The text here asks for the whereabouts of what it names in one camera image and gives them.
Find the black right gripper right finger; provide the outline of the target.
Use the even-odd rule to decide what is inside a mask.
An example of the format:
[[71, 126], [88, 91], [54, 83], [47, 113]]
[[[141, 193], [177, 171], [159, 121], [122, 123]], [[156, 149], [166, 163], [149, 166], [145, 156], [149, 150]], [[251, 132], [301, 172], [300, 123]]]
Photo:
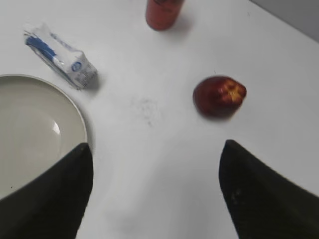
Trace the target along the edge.
[[234, 140], [220, 157], [220, 188], [240, 239], [317, 239], [318, 196], [289, 181]]

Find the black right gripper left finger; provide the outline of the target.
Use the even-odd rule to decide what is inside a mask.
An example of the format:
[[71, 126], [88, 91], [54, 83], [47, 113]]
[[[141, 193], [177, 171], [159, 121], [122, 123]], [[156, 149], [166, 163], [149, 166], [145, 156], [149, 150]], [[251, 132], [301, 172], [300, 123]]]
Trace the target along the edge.
[[2, 239], [74, 239], [93, 188], [87, 143], [0, 201]]

